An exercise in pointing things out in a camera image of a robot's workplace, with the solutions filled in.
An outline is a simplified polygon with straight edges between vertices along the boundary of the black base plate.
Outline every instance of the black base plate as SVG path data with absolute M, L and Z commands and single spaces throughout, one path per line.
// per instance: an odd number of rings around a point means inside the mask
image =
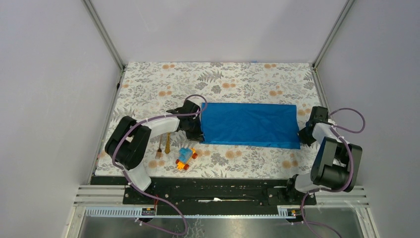
M 164 178 L 152 177 L 152 183 L 145 192 L 157 195 L 175 204 L 184 215 L 277 215 L 277 205 L 300 205 L 303 193 L 293 193 L 292 199 L 285 194 L 285 179 L 219 179 L 219 178 Z M 117 178 L 99 179 L 127 184 Z M 141 195 L 132 187 L 125 189 L 123 204 L 153 205 L 154 200 Z M 199 200 L 224 201 L 199 202 Z M 308 197 L 305 204 L 315 205 L 316 200 Z M 164 202 L 157 204 L 157 215 L 178 215 Z

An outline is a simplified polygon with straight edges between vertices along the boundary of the metal frame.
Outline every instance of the metal frame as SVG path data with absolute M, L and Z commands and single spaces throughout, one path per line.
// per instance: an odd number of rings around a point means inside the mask
M 124 191 L 127 185 L 81 185 L 74 201 L 74 215 L 68 230 L 67 238 L 76 238 L 81 230 L 85 216 L 133 217 L 139 215 L 141 208 L 150 205 L 124 205 Z M 358 215 L 359 223 L 365 238 L 379 238 L 373 221 L 368 198 L 362 186 L 355 186 L 351 192 L 317 192 L 317 205 L 314 208 L 353 208 Z M 299 209 L 299 205 L 277 206 L 278 215 L 245 215 L 245 216 L 185 216 L 186 218 L 228 218 L 228 219 L 287 219 L 287 209 Z M 180 218 L 180 216 L 155 216 L 162 218 Z
M 86 10 L 88 11 L 89 15 L 91 16 L 91 19 L 93 23 L 95 24 L 96 28 L 98 29 L 99 34 L 101 35 L 102 39 L 104 40 L 104 43 L 106 47 L 108 48 L 109 52 L 111 53 L 112 58 L 114 59 L 117 66 L 120 68 L 120 70 L 124 70 L 124 62 L 122 61 L 121 57 L 119 56 L 119 53 L 117 49 L 115 48 L 114 44 L 112 43 L 111 38 L 109 37 L 108 32 L 105 30 L 104 25 L 102 24 L 101 19 L 99 18 L 98 13 L 95 10 L 95 7 L 93 6 L 93 3 L 91 0 L 82 0 L 83 5 L 85 6 Z
M 124 79 L 125 71 L 126 71 L 126 69 L 123 69 L 121 71 L 120 78 L 118 79 L 117 83 L 115 84 L 115 91 L 112 95 L 112 102 L 111 102 L 111 104 L 108 108 L 108 112 L 106 114 L 106 122 L 105 122 L 105 124 L 102 128 L 101 137 L 99 138 L 99 143 L 98 143 L 98 146 L 97 146 L 96 151 L 95 151 L 95 159 L 94 159 L 94 161 L 91 165 L 91 169 L 89 170 L 90 173 L 88 174 L 88 177 L 85 180 L 86 184 L 90 184 L 92 175 L 95 173 L 96 165 L 98 164 L 98 154 L 100 154 L 100 152 L 102 150 L 102 146 L 105 143 L 104 139 L 105 139 L 105 136 L 106 136 L 106 131 L 108 130 L 109 124 L 111 123 L 112 112 L 115 108 L 115 104 L 117 103 L 117 96 L 118 96 L 119 91 L 121 90 L 120 84 L 121 84 L 122 80 Z
M 317 71 L 317 67 L 322 61 L 325 53 L 327 52 L 329 46 L 331 45 L 334 37 L 336 36 L 340 26 L 342 25 L 345 17 L 347 16 L 349 10 L 353 6 L 355 0 L 347 0 L 342 11 L 340 12 L 339 17 L 334 23 L 333 28 L 331 29 L 328 37 L 323 44 L 318 56 L 313 62 L 311 67 L 311 73 L 314 79 L 314 84 L 318 92 L 319 100 L 322 106 L 329 108 L 328 101 L 326 99 L 324 88 Z M 118 51 L 116 50 L 112 40 L 109 37 L 104 25 L 102 24 L 98 13 L 96 12 L 91 0 L 82 0 L 82 3 L 86 7 L 89 15 L 91 16 L 95 26 L 98 29 L 99 34 L 109 52 L 111 53 L 115 63 L 121 69 L 121 77 L 116 85 L 115 93 L 112 97 L 112 104 L 108 110 L 107 121 L 104 125 L 102 131 L 102 137 L 98 145 L 97 151 L 100 151 L 104 141 L 102 138 L 105 137 L 107 126 L 110 123 L 111 114 L 116 103 L 116 98 L 119 92 L 119 84 L 121 83 L 124 74 L 125 74 L 125 65 L 121 59 Z M 95 160 L 92 165 L 92 172 L 94 173 L 96 167 Z M 79 187 L 77 196 L 74 201 L 73 208 L 69 216 L 69 224 L 66 230 L 64 231 L 64 237 L 67 238 L 77 238 L 81 231 L 83 224 L 83 219 L 85 216 L 106 216 L 106 217 L 139 217 L 138 211 L 142 207 L 152 207 L 153 205 L 124 205 L 122 203 L 124 198 L 124 191 L 126 185 L 81 185 Z M 366 238 L 379 238 L 379 234 L 376 228 L 376 224 L 373 220 L 373 216 L 370 210 L 368 199 L 366 198 L 365 190 L 362 186 L 355 186 L 354 190 L 349 193 L 340 192 L 340 193 L 327 193 L 327 192 L 317 192 L 315 194 L 317 205 L 315 206 L 306 206 L 306 207 L 327 207 L 327 208 L 353 208 L 358 215 L 359 223 L 362 228 L 364 237 Z M 287 209 L 290 208 L 299 208 L 299 206 L 277 206 L 279 215 L 269 215 L 269 216 L 186 216 L 187 218 L 288 218 Z M 162 216 L 166 218 L 179 218 L 179 216 Z
M 318 56 L 315 58 L 315 61 L 313 63 L 314 68 L 317 68 L 319 64 L 321 63 L 322 58 L 324 57 L 326 51 L 331 45 L 332 40 L 337 34 L 338 29 L 340 29 L 341 25 L 343 24 L 344 19 L 346 18 L 347 14 L 349 13 L 355 1 L 356 0 L 347 0 L 347 2 L 344 4 L 344 7 L 341 10 L 340 15 L 338 16 L 337 20 L 335 21 L 334 26 L 332 27 L 330 33 L 328 34 L 328 37 L 325 40 L 325 43 L 322 46 L 321 51 L 319 52 Z

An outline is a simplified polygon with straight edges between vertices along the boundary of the gray wall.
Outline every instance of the gray wall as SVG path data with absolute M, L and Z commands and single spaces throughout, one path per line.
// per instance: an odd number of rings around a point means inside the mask
M 319 74 L 330 107 L 353 107 L 366 130 L 359 181 L 381 237 L 418 237 L 420 226 L 420 1 L 356 1 Z M 339 124 L 360 128 L 351 113 Z
M 0 3 L 0 237 L 57 238 L 118 69 L 80 0 Z
M 346 0 L 92 2 L 125 62 L 312 62 Z

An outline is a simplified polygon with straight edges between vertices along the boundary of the blue fabric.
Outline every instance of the blue fabric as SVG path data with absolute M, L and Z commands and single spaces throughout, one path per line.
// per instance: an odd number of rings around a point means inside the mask
M 300 149 L 296 105 L 209 103 L 201 129 L 204 144 Z

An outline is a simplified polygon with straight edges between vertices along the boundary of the table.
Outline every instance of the table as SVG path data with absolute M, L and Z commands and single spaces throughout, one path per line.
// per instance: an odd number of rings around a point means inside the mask
M 209 102 L 295 104 L 299 128 L 305 126 L 312 106 L 320 105 L 308 63 L 131 62 L 104 142 L 123 116 L 137 120 L 158 116 L 180 107 L 191 94 L 201 94 Z M 202 102 L 198 98 L 192 101 Z M 163 136 L 162 150 L 165 142 Z M 260 179 L 287 179 L 307 173 L 319 146 L 314 143 L 292 150 L 204 145 L 188 141 L 180 131 L 171 134 L 171 152 L 155 159 L 158 144 L 159 137 L 151 138 L 143 158 L 149 176 Z M 175 164 L 181 147 L 194 147 L 199 155 L 186 171 L 178 170 Z M 122 176 L 103 149 L 95 175 Z

